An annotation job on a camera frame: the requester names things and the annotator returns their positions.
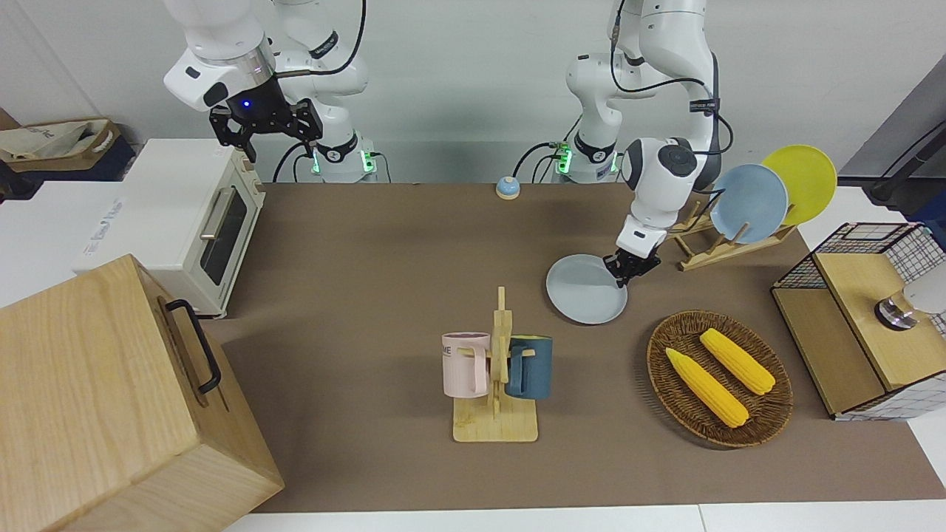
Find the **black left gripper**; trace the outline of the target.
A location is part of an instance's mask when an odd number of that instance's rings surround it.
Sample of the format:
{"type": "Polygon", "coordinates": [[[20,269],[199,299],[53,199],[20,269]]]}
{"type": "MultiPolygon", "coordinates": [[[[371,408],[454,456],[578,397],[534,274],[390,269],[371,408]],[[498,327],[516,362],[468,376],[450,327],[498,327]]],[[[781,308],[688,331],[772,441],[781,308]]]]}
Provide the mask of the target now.
{"type": "Polygon", "coordinates": [[[618,289],[631,286],[639,277],[645,276],[645,273],[659,264],[660,257],[656,250],[646,257],[633,255],[626,250],[616,250],[612,255],[605,257],[605,268],[614,276],[618,289]]]}

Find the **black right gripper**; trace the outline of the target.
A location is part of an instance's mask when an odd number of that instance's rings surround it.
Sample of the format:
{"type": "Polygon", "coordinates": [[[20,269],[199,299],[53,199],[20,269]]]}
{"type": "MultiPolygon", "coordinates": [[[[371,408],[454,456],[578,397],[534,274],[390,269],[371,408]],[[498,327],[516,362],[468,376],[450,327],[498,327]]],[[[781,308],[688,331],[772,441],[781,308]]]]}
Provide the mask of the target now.
{"type": "Polygon", "coordinates": [[[257,159],[251,145],[255,134],[287,134],[303,144],[322,139],[324,125],[312,100],[299,100],[294,114],[275,75],[263,84],[217,101],[209,121],[217,141],[237,145],[251,164],[257,159]]]}

